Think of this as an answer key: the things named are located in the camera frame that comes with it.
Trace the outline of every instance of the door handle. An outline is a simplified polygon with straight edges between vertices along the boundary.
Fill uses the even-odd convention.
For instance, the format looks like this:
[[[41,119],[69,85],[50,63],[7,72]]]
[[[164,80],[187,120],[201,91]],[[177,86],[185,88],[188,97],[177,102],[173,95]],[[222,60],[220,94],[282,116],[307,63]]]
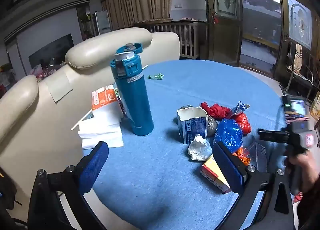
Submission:
[[[211,23],[212,24],[217,24],[219,22],[216,15],[217,15],[216,12],[213,12],[213,11],[211,12]]]

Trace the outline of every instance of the person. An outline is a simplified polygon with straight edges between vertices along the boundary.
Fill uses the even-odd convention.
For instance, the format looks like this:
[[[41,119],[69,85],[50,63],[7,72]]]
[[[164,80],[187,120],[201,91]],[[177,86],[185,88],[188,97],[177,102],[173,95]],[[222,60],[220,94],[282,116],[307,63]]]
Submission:
[[[320,177],[312,153],[307,150],[304,154],[288,157],[285,164],[288,172],[292,165],[302,168],[300,191],[303,198],[297,208],[299,229],[320,229]]]

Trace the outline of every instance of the red plastic bag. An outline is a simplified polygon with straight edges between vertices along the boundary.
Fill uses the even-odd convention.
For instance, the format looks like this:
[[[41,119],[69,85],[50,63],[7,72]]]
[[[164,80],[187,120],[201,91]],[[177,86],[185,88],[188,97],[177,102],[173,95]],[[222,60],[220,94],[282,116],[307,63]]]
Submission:
[[[232,117],[232,119],[234,119],[237,122],[244,135],[249,134],[251,132],[251,126],[245,113],[235,115]]]
[[[230,109],[228,107],[222,107],[218,104],[214,104],[209,107],[206,102],[203,102],[202,104],[200,104],[200,106],[206,111],[208,115],[210,115],[217,121],[224,119],[230,112]]]

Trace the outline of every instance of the snack package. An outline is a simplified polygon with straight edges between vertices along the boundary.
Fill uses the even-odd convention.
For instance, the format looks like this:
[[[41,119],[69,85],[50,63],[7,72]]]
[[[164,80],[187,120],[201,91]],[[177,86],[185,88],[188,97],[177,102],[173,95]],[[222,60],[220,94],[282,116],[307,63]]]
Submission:
[[[233,119],[223,119],[217,126],[214,143],[222,142],[231,153],[242,146],[242,130]]]
[[[249,109],[249,104],[243,104],[242,102],[238,102],[236,107],[233,107],[230,112],[227,114],[226,119],[230,119],[234,115],[239,115],[243,113],[245,110]]]
[[[247,151],[246,149],[243,149],[243,147],[240,147],[232,155],[237,156],[246,166],[248,166],[251,161],[251,159],[247,157],[249,155],[249,151]]]
[[[214,118],[212,118],[211,116],[209,116],[208,118],[208,132],[207,132],[207,137],[214,137],[214,134],[216,132],[218,123],[215,121]]]
[[[251,126],[245,113],[240,113],[239,115],[235,115],[232,118],[240,126],[244,135],[247,135],[251,132]]]
[[[92,92],[91,109],[94,117],[103,120],[105,126],[119,124],[123,118],[123,112],[113,85]]]
[[[206,113],[216,119],[217,121],[221,121],[222,119],[226,118],[227,114],[230,112],[228,107],[222,107],[218,104],[214,104],[211,107],[208,106],[206,102],[200,104],[202,109],[206,111]]]

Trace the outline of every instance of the torn paper carton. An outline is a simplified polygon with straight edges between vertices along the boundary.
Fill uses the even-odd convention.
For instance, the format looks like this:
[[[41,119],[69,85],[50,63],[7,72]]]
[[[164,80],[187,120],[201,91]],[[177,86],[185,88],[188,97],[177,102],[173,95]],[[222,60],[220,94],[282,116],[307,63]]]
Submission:
[[[223,176],[218,164],[214,160],[213,155],[211,155],[210,158],[202,165],[200,173],[224,193],[231,191],[231,188],[226,178]]]
[[[184,144],[190,144],[200,134],[207,137],[208,115],[201,107],[188,107],[177,110],[179,134]]]
[[[119,124],[123,112],[113,85],[92,92],[92,113],[94,117],[106,121],[105,126]]]

